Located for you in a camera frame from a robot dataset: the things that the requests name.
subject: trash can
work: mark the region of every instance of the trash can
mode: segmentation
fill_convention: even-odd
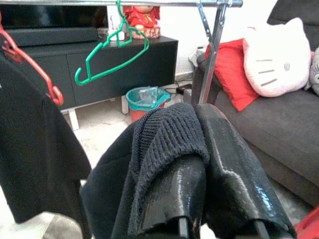
[[[158,87],[138,87],[126,93],[132,122],[137,121],[148,111],[164,108],[170,101],[170,94]]]

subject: hello kitty pillow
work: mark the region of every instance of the hello kitty pillow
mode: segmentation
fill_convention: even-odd
[[[300,18],[250,28],[243,47],[245,74],[259,95],[276,97],[306,85],[311,51]]]

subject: red figurine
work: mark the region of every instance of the red figurine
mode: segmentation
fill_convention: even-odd
[[[156,20],[160,19],[159,6],[124,6],[123,12],[129,24],[143,32],[147,38],[160,36],[160,27]],[[133,38],[143,39],[143,36],[133,32]]]

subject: red hanger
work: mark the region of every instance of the red hanger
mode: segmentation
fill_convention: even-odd
[[[4,46],[2,46],[5,56],[18,63],[22,63],[23,60],[26,60],[45,80],[49,90],[49,93],[47,95],[52,99],[54,103],[61,106],[64,102],[64,99],[59,88],[57,86],[52,85],[51,79],[46,74],[46,72],[28,54],[26,54],[24,51],[18,48],[15,41],[4,30],[1,24],[1,12],[0,12],[0,35],[5,37]]]

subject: white cabinet leg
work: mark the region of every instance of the white cabinet leg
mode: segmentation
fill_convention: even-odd
[[[121,101],[122,101],[122,113],[126,115],[129,112],[128,100],[126,99],[125,96],[122,96]]]
[[[78,118],[76,116],[76,112],[75,112],[74,108],[73,109],[69,109],[69,116],[70,116],[72,129],[73,130],[79,129],[79,122],[78,122]]]

